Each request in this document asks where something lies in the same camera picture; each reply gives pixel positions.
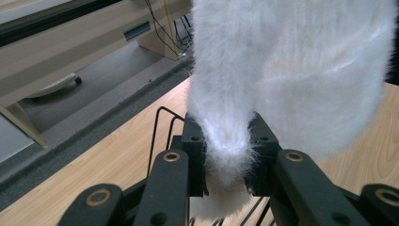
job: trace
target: black cable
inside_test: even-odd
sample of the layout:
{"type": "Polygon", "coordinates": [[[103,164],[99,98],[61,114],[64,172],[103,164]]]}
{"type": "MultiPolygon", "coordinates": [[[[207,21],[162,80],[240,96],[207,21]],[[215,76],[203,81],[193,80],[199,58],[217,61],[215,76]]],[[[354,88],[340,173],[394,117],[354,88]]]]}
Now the black cable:
{"type": "Polygon", "coordinates": [[[272,219],[272,221],[270,221],[269,226],[273,226],[276,224],[276,221],[274,219],[272,219]]]}
{"type": "Polygon", "coordinates": [[[195,223],[196,223],[196,219],[195,218],[191,218],[190,222],[189,222],[190,226],[194,226],[195,223]]]}
{"type": "Polygon", "coordinates": [[[222,218],[222,219],[217,219],[217,220],[215,221],[215,223],[212,224],[212,226],[222,226],[222,225],[223,225],[223,222],[224,222],[224,218],[222,218]]]}
{"type": "Polygon", "coordinates": [[[270,208],[270,200],[267,201],[266,206],[264,207],[261,215],[259,216],[259,219],[258,219],[258,222],[256,223],[256,226],[261,226],[264,217],[266,216],[267,212],[269,211],[269,208],[270,208]]]}
{"type": "Polygon", "coordinates": [[[149,8],[150,14],[151,14],[151,16],[152,16],[152,22],[153,22],[153,24],[154,24],[155,33],[156,33],[156,35],[158,36],[159,40],[161,40],[161,42],[164,43],[165,46],[167,46],[175,55],[177,55],[177,56],[180,56],[180,55],[181,55],[181,54],[176,53],[176,51],[174,51],[174,49],[173,49],[172,47],[170,47],[170,46],[161,38],[161,36],[159,35],[158,30],[157,30],[157,28],[156,28],[156,25],[157,25],[157,24],[161,27],[161,29],[165,32],[165,34],[167,34],[167,36],[169,37],[169,39],[172,41],[173,45],[175,45],[178,49],[183,50],[183,51],[184,51],[183,54],[184,54],[185,51],[187,51],[188,48],[182,49],[182,48],[180,48],[180,47],[176,44],[176,42],[175,42],[175,41],[173,40],[173,38],[169,35],[169,33],[165,30],[165,28],[164,28],[163,26],[161,26],[161,24],[159,24],[158,20],[156,20],[154,14],[153,14],[153,11],[152,11],[152,5],[151,5],[151,3],[150,3],[150,0],[145,0],[145,2],[146,2],[146,4],[147,4],[147,7],[149,8]]]}
{"type": "Polygon", "coordinates": [[[187,22],[188,26],[191,28],[191,24],[188,22],[187,17],[184,15],[185,21],[187,22]]]}
{"type": "Polygon", "coordinates": [[[156,114],[155,114],[155,123],[153,125],[153,130],[152,130],[152,141],[151,141],[151,147],[150,147],[150,156],[149,156],[149,163],[148,163],[148,167],[147,167],[147,177],[150,175],[150,170],[151,170],[151,162],[152,162],[152,154],[153,154],[153,148],[155,146],[155,137],[156,137],[156,130],[158,128],[158,121],[159,121],[159,114],[161,112],[161,110],[165,110],[166,112],[170,113],[171,115],[174,116],[174,118],[176,118],[177,120],[180,121],[184,121],[184,118],[179,116],[177,113],[175,113],[174,111],[168,109],[167,107],[164,106],[160,106],[157,110],[156,110],[156,114]]]}
{"type": "Polygon", "coordinates": [[[259,198],[256,203],[253,205],[252,209],[249,211],[249,213],[246,215],[246,217],[244,218],[243,222],[241,222],[240,226],[244,226],[246,225],[247,221],[249,220],[249,218],[251,217],[251,215],[253,214],[253,212],[255,212],[255,209],[258,208],[258,205],[261,203],[261,201],[263,200],[263,197],[259,198]]]}
{"type": "Polygon", "coordinates": [[[181,17],[180,18],[180,20],[182,21],[182,23],[183,23],[183,26],[184,26],[184,29],[185,29],[185,32],[187,32],[187,35],[190,37],[190,39],[193,37],[193,35],[191,35],[191,33],[190,33],[190,31],[188,30],[188,28],[185,26],[185,22],[183,21],[183,18],[181,17]]]}
{"type": "Polygon", "coordinates": [[[187,28],[186,28],[185,23],[184,23],[183,20],[182,20],[182,22],[183,22],[185,31],[187,32],[187,36],[185,36],[184,38],[180,38],[180,34],[179,34],[178,29],[177,29],[176,21],[174,21],[173,23],[174,23],[174,26],[175,26],[176,40],[177,40],[181,45],[184,45],[184,46],[187,46],[187,45],[188,45],[188,47],[190,47],[190,45],[191,45],[190,42],[191,42],[192,37],[191,37],[191,34],[189,33],[189,31],[187,30],[187,28]],[[183,43],[183,40],[186,40],[186,39],[188,39],[188,41],[187,41],[186,44],[184,44],[184,43],[183,43]]]}

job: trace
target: white fluffy fabric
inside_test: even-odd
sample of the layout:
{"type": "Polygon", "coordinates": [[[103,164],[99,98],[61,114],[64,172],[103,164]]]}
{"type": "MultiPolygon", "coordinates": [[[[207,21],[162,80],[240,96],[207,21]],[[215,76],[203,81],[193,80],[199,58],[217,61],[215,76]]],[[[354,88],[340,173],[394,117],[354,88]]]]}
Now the white fluffy fabric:
{"type": "Polygon", "coordinates": [[[394,0],[194,0],[196,67],[188,111],[207,142],[210,196],[197,218],[223,218],[249,200],[258,111],[282,148],[325,158],[373,118],[395,28],[394,0]]]}

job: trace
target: wooden tabletop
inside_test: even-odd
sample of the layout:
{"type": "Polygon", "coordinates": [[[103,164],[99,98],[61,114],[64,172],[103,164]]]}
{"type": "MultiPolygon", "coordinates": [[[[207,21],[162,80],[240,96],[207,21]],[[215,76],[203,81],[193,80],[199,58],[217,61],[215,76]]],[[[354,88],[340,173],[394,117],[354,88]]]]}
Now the wooden tabletop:
{"type": "MultiPolygon", "coordinates": [[[[171,90],[119,129],[41,183],[0,213],[0,225],[56,225],[76,196],[86,188],[110,183],[125,189],[146,175],[156,109],[166,106],[185,113],[188,80],[171,90]]],[[[355,193],[370,183],[399,187],[399,88],[387,86],[387,95],[370,128],[346,152],[319,162],[321,169],[338,186],[355,193]]],[[[160,116],[155,150],[165,149],[168,113],[160,116]]],[[[176,122],[174,134],[183,124],[176,122]]],[[[239,225],[251,205],[224,225],[239,225]]],[[[257,208],[248,225],[254,225],[262,208],[257,208]]],[[[210,222],[196,225],[211,225],[210,222]]]]}

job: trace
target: gray floor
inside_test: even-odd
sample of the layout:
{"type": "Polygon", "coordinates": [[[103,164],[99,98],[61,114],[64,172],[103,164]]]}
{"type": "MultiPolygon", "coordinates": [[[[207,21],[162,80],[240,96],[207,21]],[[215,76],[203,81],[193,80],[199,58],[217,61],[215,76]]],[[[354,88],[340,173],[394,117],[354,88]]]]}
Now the gray floor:
{"type": "Polygon", "coordinates": [[[47,146],[0,164],[0,211],[187,78],[193,59],[186,53],[174,61],[132,42],[76,72],[80,86],[21,101],[47,146]]]}

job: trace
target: white wall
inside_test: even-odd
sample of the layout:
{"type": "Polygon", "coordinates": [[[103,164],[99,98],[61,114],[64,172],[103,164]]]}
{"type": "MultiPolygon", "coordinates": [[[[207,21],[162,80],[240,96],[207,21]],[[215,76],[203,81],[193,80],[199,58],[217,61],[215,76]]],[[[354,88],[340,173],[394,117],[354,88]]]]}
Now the white wall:
{"type": "Polygon", "coordinates": [[[0,115],[0,163],[31,144],[31,138],[0,115]]]}
{"type": "Polygon", "coordinates": [[[1,11],[0,24],[70,1],[71,0],[39,0],[30,4],[19,6],[17,8],[1,11]]]}

